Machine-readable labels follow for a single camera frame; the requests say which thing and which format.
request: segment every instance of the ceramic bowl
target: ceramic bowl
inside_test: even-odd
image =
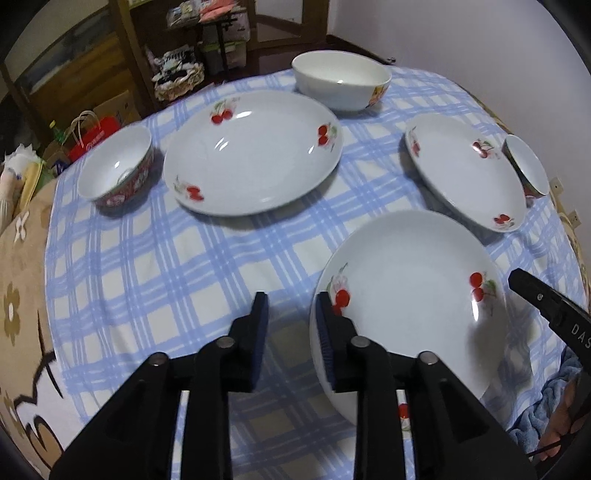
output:
[[[291,62],[301,93],[337,111],[359,111],[386,93],[392,74],[375,60],[335,50],[309,51]]]
[[[122,128],[84,159],[78,195],[97,206],[121,205],[145,183],[153,158],[152,135],[146,127]]]
[[[503,153],[517,172],[526,197],[540,198],[548,195],[550,184],[540,159],[522,139],[507,135]]]

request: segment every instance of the bottle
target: bottle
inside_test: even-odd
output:
[[[58,142],[60,145],[63,145],[64,142],[66,141],[66,134],[62,130],[60,130],[59,128],[56,127],[55,120],[53,120],[49,124],[49,128],[51,128],[51,130],[53,131],[53,138],[56,139],[56,142]]]

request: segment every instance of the bowl with floral pattern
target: bowl with floral pattern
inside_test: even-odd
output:
[[[119,206],[144,185],[153,159],[149,129],[140,124],[122,128],[83,160],[78,195],[100,207]]]

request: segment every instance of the shopping bag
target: shopping bag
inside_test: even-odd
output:
[[[84,135],[80,132],[81,124],[88,118],[94,119],[94,124]],[[86,152],[97,146],[105,138],[109,138],[121,128],[119,121],[114,116],[106,116],[99,120],[96,114],[90,110],[82,112],[72,121],[68,132],[74,136],[76,146],[68,152],[68,157],[72,162],[78,160]]]

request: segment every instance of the white plate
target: white plate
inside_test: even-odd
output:
[[[519,177],[478,130],[427,113],[407,123],[405,140],[429,187],[461,214],[495,232],[521,226],[526,205]]]
[[[175,134],[164,180],[195,212],[237,216],[270,210],[317,187],[343,148],[339,121],[295,93],[241,93],[204,108]]]
[[[476,288],[474,273],[483,277]],[[331,257],[314,301],[325,290],[333,304],[349,299],[342,315],[360,335],[402,355],[435,352],[478,398],[495,375],[508,326],[501,279],[478,239],[454,220],[402,210],[366,223]],[[356,394],[335,394],[326,380],[314,308],[310,344],[324,391],[356,423]]]

